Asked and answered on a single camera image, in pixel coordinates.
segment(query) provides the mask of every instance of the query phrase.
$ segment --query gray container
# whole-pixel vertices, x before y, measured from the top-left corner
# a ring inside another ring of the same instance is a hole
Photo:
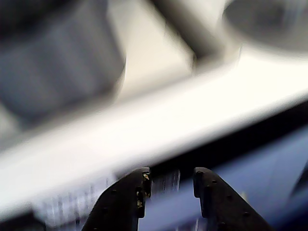
[[[28,24],[12,23],[8,36],[1,33],[0,101],[29,120],[111,89],[124,69],[107,0],[62,2]]]

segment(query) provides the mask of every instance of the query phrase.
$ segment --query gray cup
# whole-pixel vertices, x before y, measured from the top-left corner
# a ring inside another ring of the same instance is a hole
[[[1,37],[0,101],[25,119],[106,92],[124,69],[107,0],[71,2]]]

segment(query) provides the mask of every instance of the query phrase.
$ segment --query blurry object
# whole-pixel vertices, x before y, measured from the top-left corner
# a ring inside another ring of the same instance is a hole
[[[19,131],[18,123],[13,115],[0,104],[0,143],[2,140],[16,135]]]
[[[301,19],[307,7],[307,0],[280,0],[282,1],[284,14],[282,23],[285,26],[295,26]]]
[[[34,216],[48,227],[60,227],[86,218],[100,195],[114,182],[111,173],[102,173],[98,179],[90,179],[84,185],[69,188],[52,197],[32,203]]]
[[[190,46],[197,61],[238,57],[239,44],[221,26],[225,0],[152,0]]]
[[[152,198],[179,191],[180,171],[172,171],[152,181]]]
[[[113,0],[109,16],[127,54],[117,100],[123,101],[190,77],[194,53],[146,0]]]
[[[107,0],[0,2],[0,97],[36,120],[106,92],[124,68]]]
[[[306,0],[235,0],[224,16],[241,40],[303,53],[308,52],[306,6]]]

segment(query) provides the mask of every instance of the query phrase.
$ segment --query white surface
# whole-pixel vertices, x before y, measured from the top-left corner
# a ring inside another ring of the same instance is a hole
[[[101,169],[170,158],[306,100],[307,62],[244,46],[238,63],[133,102],[102,106],[6,150],[0,216]]]

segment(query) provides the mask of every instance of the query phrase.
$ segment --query gray cylinder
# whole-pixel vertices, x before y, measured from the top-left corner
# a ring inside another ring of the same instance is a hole
[[[33,120],[115,84],[124,58],[106,1],[71,1],[1,37],[0,101],[7,108]]]

